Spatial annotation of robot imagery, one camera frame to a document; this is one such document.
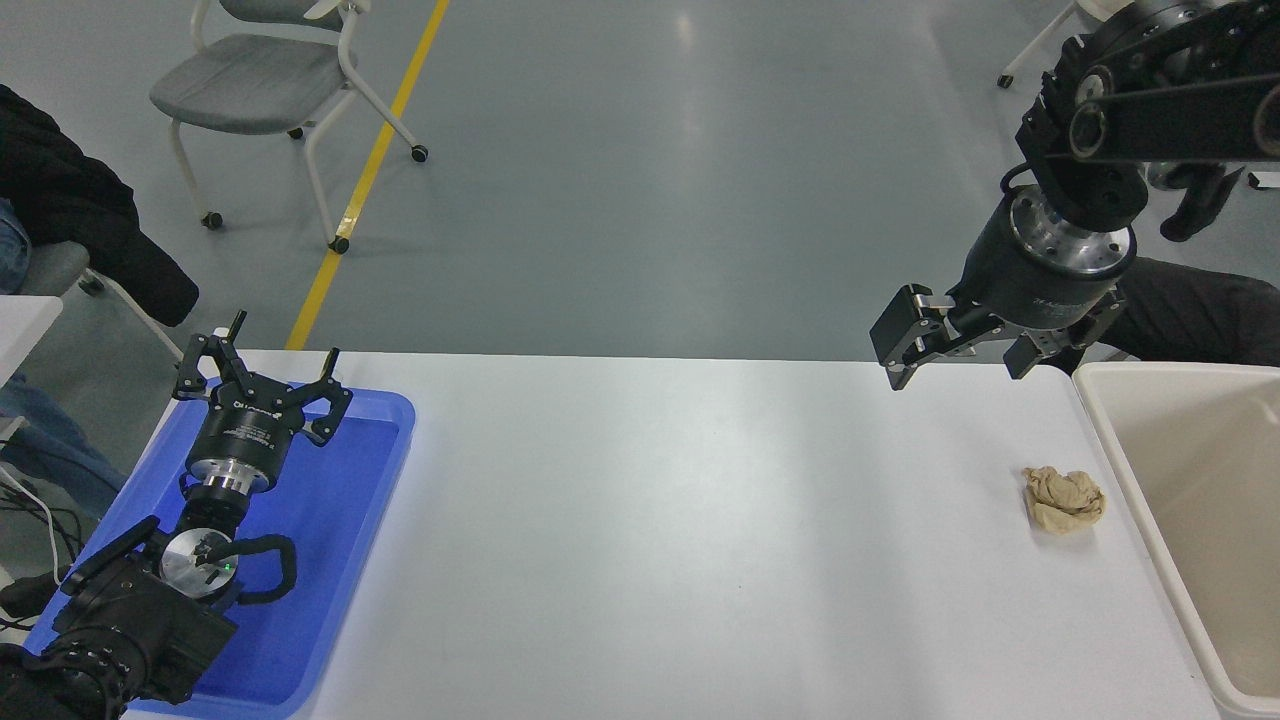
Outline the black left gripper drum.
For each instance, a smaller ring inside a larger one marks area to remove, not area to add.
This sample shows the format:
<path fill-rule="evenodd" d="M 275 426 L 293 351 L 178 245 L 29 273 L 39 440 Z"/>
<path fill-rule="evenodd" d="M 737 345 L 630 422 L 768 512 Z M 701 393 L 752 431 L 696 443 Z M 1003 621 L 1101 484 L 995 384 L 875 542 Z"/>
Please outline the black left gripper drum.
<path fill-rule="evenodd" d="M 298 407 L 275 407 L 264 391 L 246 398 L 236 386 L 216 387 L 209 406 L 186 459 L 189 471 L 201 462 L 236 460 L 261 473 L 279 473 L 305 423 Z"/>

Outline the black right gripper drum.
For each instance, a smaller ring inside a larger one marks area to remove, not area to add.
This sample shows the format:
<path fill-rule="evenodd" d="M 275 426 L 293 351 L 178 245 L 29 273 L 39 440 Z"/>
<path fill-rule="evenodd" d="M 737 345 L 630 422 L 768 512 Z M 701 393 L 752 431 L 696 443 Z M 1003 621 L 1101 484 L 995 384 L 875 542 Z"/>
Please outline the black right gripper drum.
<path fill-rule="evenodd" d="M 1088 231 L 1044 202 L 1001 202 L 954 286 L 973 304 L 1034 331 L 1080 320 L 1125 272 L 1125 231 Z"/>

